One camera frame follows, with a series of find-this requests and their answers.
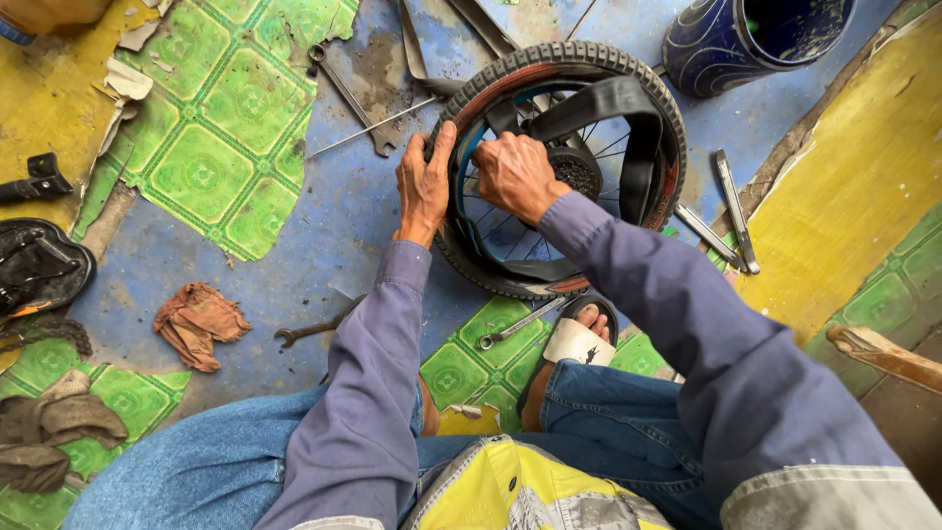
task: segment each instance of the orange rag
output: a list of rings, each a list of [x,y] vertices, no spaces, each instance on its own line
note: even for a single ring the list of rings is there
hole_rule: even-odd
[[[230,302],[203,282],[186,284],[157,311],[154,331],[177,349],[180,360],[200,372],[215,372],[213,340],[232,342],[252,329],[238,302]]]

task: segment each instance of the wheel hub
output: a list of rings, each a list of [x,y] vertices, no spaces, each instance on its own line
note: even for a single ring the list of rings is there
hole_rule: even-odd
[[[557,180],[565,182],[592,201],[598,199],[604,177],[592,153],[568,145],[551,147],[546,152]]]

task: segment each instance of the bicycle chain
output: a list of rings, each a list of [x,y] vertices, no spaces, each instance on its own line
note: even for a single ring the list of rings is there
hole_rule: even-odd
[[[33,337],[27,337],[26,334],[31,331],[39,331],[39,334]],[[85,331],[85,327],[71,319],[46,320],[25,325],[22,329],[0,331],[0,340],[14,336],[22,338],[10,344],[0,346],[0,354],[46,339],[72,339],[75,343],[75,350],[78,351],[79,355],[90,356],[92,354],[89,334]]]

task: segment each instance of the brown cloth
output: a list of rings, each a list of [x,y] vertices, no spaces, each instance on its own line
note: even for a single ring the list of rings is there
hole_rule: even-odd
[[[213,340],[239,340],[250,329],[238,302],[226,300],[203,282],[184,285],[154,317],[154,331],[177,349],[184,364],[200,372],[219,369]]]
[[[55,491],[69,470],[69,456],[57,445],[88,436],[114,449],[127,439],[121,418],[89,394],[90,382],[86,374],[69,370],[39,397],[0,400],[0,488]]]

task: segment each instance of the man's right hand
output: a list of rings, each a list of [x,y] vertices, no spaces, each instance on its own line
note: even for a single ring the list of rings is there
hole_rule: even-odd
[[[501,133],[475,149],[480,198],[536,226],[557,199],[572,191],[556,180],[546,148],[528,136]]]

